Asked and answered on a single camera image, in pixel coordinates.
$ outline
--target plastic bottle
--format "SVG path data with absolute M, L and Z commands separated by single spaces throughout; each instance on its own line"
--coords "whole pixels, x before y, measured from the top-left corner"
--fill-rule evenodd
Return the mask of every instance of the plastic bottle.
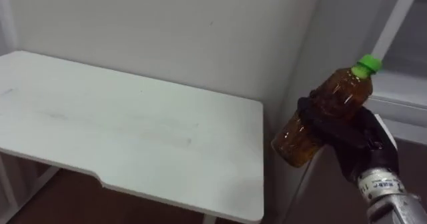
M 372 94 L 370 76 L 380 68 L 380 60 L 365 55 L 353 67 L 336 70 L 310 93 L 310 98 L 322 113 L 350 120 Z M 272 141 L 272 147 L 290 165 L 301 167 L 316 154 L 322 144 L 310 135 L 295 112 Z

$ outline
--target brown floor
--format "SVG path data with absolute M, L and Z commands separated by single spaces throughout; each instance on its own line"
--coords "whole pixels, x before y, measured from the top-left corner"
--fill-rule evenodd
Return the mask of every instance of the brown floor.
M 101 187 L 88 175 L 60 170 L 10 224 L 199 224 L 194 211 L 118 193 Z M 236 224 L 218 219 L 216 224 Z

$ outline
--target metal robot arm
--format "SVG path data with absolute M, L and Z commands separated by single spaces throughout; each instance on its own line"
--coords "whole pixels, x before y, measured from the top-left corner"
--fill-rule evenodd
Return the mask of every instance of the metal robot arm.
M 342 175 L 369 204 L 369 223 L 427 223 L 419 198 L 399 179 L 396 142 L 378 115 L 362 107 L 344 123 L 321 114 L 307 97 L 298 101 L 298 113 L 316 139 L 334 148 Z

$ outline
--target table top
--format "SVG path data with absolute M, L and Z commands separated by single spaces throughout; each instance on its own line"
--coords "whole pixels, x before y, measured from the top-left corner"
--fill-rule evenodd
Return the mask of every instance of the table top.
M 0 150 L 243 223 L 264 214 L 262 118 L 249 99 L 25 51 L 0 57 Z

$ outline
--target table leg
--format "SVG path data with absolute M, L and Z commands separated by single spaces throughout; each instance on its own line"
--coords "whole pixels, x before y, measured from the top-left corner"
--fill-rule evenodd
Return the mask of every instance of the table leg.
M 216 217 L 205 214 L 203 216 L 203 224 L 215 224 Z

